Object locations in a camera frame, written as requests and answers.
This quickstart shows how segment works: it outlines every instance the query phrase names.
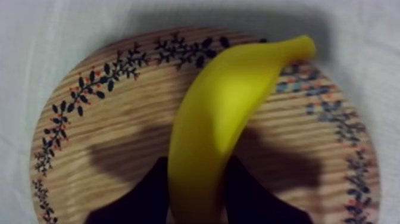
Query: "painted floral border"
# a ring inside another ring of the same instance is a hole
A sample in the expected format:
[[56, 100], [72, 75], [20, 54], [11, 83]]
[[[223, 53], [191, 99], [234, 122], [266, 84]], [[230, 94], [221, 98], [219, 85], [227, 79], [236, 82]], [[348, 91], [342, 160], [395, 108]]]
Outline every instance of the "painted floral border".
[[[218, 42], [218, 49], [212, 46], [214, 42]], [[266, 39], [261, 39], [260, 42], [266, 42]], [[104, 99], [106, 97], [106, 93], [99, 90], [102, 86], [106, 86], [107, 91], [112, 92], [121, 77], [133, 77], [136, 80], [140, 76], [138, 70], [147, 66], [150, 60], [155, 60], [157, 64], [177, 61], [174, 65], [177, 70], [187, 64], [194, 64], [197, 68], [201, 68], [221, 49], [229, 47], [230, 41], [224, 36], [218, 39], [208, 37], [201, 42], [188, 43], [184, 36], [173, 33], [167, 39], [158, 38], [154, 41], [154, 50], [157, 51], [155, 58], [150, 58], [146, 52], [140, 50], [140, 45], [135, 43], [134, 47], [126, 52], [118, 50], [116, 59], [111, 64], [105, 63], [99, 70], [92, 67], [87, 76], [79, 73], [77, 86], [70, 89], [70, 99], [63, 100], [59, 105], [52, 105], [54, 117], [50, 120], [54, 126], [43, 130], [42, 148], [39, 152], [34, 153], [36, 159], [34, 168], [42, 177], [32, 180], [32, 184], [35, 189], [34, 196], [39, 200], [39, 207], [43, 211], [42, 219], [47, 224], [58, 222], [55, 211], [48, 202], [49, 191], [43, 185], [43, 178], [46, 178], [49, 170], [53, 168], [52, 159], [56, 156], [57, 150], [62, 150], [62, 142], [68, 141], [66, 131], [67, 125], [70, 124], [68, 114], [78, 113], [83, 116], [84, 110], [91, 105], [93, 98]], [[323, 112], [317, 116], [319, 121], [329, 122], [336, 126], [335, 135], [339, 142], [357, 147], [360, 142], [359, 134], [365, 132], [362, 123], [351, 121], [357, 114], [343, 109], [341, 101], [328, 102], [325, 100], [325, 98], [330, 98], [331, 86], [316, 86], [313, 80], [317, 80], [320, 73], [315, 70], [300, 74], [300, 67], [301, 63], [294, 64], [290, 72], [282, 73], [282, 76], [287, 77], [287, 81], [278, 83], [276, 92], [305, 90], [307, 97], [315, 98], [314, 102], [305, 106], [305, 113], [315, 115], [314, 109], [321, 105]], [[346, 161], [349, 169], [346, 179], [351, 186], [347, 194], [352, 199], [345, 205], [349, 211], [349, 217], [344, 219], [343, 223], [372, 224], [368, 221], [368, 214], [365, 212], [365, 208], [372, 202], [369, 196], [370, 189], [365, 182], [365, 174], [370, 166], [365, 159], [365, 150], [362, 148], [356, 150], [355, 154]]]

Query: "round wooden tray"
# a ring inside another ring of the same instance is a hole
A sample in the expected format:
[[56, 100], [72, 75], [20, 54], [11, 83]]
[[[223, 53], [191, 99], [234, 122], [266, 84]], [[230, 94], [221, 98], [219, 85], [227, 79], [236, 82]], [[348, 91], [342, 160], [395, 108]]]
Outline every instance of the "round wooden tray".
[[[174, 115], [196, 75], [224, 48], [260, 39], [179, 28], [125, 39], [82, 61], [54, 90], [32, 143], [40, 223], [83, 223], [167, 155]], [[376, 223], [379, 174], [355, 109], [298, 61], [252, 116], [235, 153], [263, 186], [316, 224]]]

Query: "white background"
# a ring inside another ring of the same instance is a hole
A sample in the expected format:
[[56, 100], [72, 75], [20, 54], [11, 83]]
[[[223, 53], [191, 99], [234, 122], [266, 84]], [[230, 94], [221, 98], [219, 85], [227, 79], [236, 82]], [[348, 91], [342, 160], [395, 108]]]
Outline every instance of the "white background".
[[399, 11], [397, 0], [0, 0], [0, 223], [37, 223], [30, 142], [58, 82], [108, 43], [175, 26], [227, 27], [272, 41], [311, 35], [316, 63], [372, 135], [379, 223], [400, 223]]

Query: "wood grain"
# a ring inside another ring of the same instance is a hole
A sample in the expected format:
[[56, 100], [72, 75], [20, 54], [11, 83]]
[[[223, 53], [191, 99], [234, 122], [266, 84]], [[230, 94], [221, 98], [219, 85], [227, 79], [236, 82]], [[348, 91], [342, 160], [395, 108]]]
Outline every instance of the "wood grain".
[[[45, 137], [43, 130], [56, 125], [52, 105], [71, 101], [70, 88], [76, 88], [79, 77], [99, 71], [104, 74], [104, 63], [116, 58], [117, 50], [125, 52], [141, 45], [140, 49], [151, 58], [157, 58], [153, 41], [168, 38], [179, 32], [187, 43], [202, 42], [207, 37], [224, 36], [231, 45], [255, 42], [256, 39], [236, 32], [207, 28], [179, 28], [145, 34], [125, 39], [101, 49], [82, 61], [64, 78], [50, 96], [32, 142], [31, 179], [40, 178], [48, 189], [47, 202], [55, 211], [58, 223], [83, 223], [87, 215], [131, 190], [152, 167], [156, 159], [167, 155], [168, 141], [174, 115], [186, 90], [199, 72], [193, 64], [177, 71], [178, 61], [157, 65], [155, 60], [140, 69], [138, 80], [122, 77], [115, 82], [112, 92], [107, 85], [99, 90], [106, 93], [104, 99], [88, 95], [90, 105], [80, 103], [83, 116], [75, 111], [68, 113], [65, 131], [68, 141], [62, 140], [62, 150], [56, 150], [52, 169], [47, 176], [34, 169], [35, 153], [41, 152]], [[218, 41], [212, 43], [221, 49]], [[301, 63], [299, 76], [315, 68]], [[293, 72], [292, 67], [284, 71]], [[279, 82], [289, 82], [281, 76]], [[342, 108], [354, 111], [343, 93], [326, 77], [320, 75], [313, 83], [331, 86], [327, 102], [342, 101]], [[349, 217], [345, 205], [352, 196], [346, 192], [352, 188], [346, 175], [349, 170], [346, 158], [364, 148], [370, 160], [365, 181], [373, 202], [367, 208], [368, 220], [375, 223], [379, 206], [379, 174], [370, 138], [361, 133], [356, 148], [337, 141], [337, 127], [330, 122], [318, 121], [323, 112], [317, 105], [313, 115], [305, 112], [305, 106], [317, 102], [316, 97], [306, 97], [306, 89], [298, 92], [285, 90], [275, 93], [252, 116], [236, 146], [235, 153], [248, 170], [279, 198], [306, 210], [316, 224], [343, 223]], [[40, 201], [32, 195], [41, 223], [43, 210]]]

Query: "banana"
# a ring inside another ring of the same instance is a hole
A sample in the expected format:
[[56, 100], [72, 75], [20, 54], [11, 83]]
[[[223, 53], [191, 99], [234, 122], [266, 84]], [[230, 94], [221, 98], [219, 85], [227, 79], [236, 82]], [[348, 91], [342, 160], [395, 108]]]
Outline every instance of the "banana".
[[218, 223], [221, 180], [249, 117], [272, 93], [281, 69], [309, 59], [308, 36], [234, 46], [200, 72], [178, 110], [168, 159], [168, 188], [177, 223]]

